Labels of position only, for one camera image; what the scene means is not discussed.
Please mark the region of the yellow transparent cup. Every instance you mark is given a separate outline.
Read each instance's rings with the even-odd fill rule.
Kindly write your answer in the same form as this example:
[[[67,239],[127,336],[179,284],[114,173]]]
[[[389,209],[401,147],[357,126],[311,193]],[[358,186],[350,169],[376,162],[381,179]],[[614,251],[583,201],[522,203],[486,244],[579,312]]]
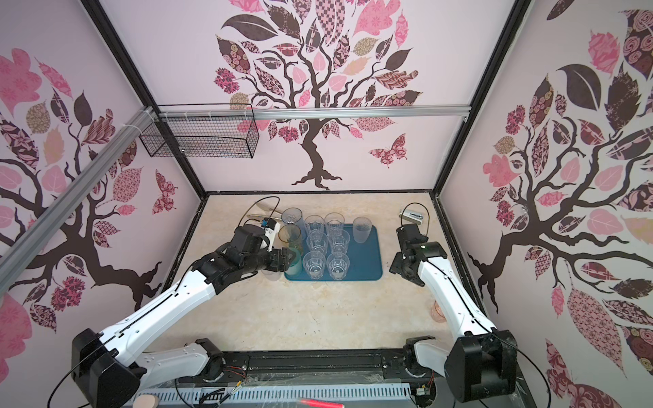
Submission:
[[[303,248],[302,231],[296,224],[285,224],[282,226],[278,237],[283,246],[299,250]]]

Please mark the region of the tall frosted blue cup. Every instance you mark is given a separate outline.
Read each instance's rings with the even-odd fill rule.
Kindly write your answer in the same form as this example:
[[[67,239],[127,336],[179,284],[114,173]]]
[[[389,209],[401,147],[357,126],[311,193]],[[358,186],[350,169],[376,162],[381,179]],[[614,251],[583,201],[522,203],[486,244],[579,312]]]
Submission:
[[[304,214],[301,209],[297,207],[289,207],[282,212],[282,222],[284,224],[293,224],[303,230],[304,226]]]

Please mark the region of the frosted white plastic cup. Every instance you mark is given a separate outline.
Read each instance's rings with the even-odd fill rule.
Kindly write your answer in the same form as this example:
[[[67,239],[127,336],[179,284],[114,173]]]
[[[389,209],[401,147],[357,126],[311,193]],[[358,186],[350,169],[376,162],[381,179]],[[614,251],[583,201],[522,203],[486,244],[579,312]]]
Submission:
[[[372,221],[367,217],[357,217],[352,224],[354,240],[358,244],[365,243],[372,232]]]

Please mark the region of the clear faceted glass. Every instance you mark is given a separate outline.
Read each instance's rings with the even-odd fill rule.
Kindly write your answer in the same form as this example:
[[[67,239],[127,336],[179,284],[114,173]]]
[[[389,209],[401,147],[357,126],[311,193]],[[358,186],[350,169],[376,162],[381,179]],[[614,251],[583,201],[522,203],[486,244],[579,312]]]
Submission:
[[[311,231],[306,239],[307,246],[312,252],[318,251],[323,254],[328,252],[328,236],[322,231]]]
[[[310,215],[304,220],[307,233],[318,232],[322,234],[325,230],[325,220],[320,215]]]
[[[326,256],[321,250],[309,251],[302,260],[304,271],[311,280],[320,280],[326,267]]]

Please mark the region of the teal dotted plastic cup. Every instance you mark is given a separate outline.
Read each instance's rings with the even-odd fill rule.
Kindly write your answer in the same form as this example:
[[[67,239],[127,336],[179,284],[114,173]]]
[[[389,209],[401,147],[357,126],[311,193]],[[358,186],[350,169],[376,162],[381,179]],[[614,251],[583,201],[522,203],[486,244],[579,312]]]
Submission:
[[[296,276],[303,270],[302,253],[297,248],[290,248],[290,253],[292,259],[287,274],[290,276]]]

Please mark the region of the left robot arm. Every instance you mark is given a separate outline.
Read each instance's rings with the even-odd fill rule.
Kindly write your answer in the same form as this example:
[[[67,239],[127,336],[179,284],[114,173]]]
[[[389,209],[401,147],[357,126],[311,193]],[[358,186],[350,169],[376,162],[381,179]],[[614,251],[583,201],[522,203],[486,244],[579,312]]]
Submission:
[[[121,407],[142,389],[182,377],[212,382],[225,367],[224,353],[207,338],[183,348],[148,347],[195,308],[260,270],[288,271],[294,255],[274,248],[282,226],[272,219],[245,224],[233,238],[195,261],[183,277],[142,309],[100,333],[86,329],[71,345],[71,379],[93,407]]]

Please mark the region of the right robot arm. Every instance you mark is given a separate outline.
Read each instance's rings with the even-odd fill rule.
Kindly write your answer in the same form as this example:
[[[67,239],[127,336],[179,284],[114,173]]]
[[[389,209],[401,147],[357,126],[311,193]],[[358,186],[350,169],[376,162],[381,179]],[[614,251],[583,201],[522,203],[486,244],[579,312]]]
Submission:
[[[389,271],[430,290],[454,340],[449,350],[430,338],[416,341],[417,364],[445,377],[461,403],[513,394],[515,337],[508,330],[499,331],[474,303],[440,243],[430,241],[416,224],[402,225],[396,234],[400,251]]]

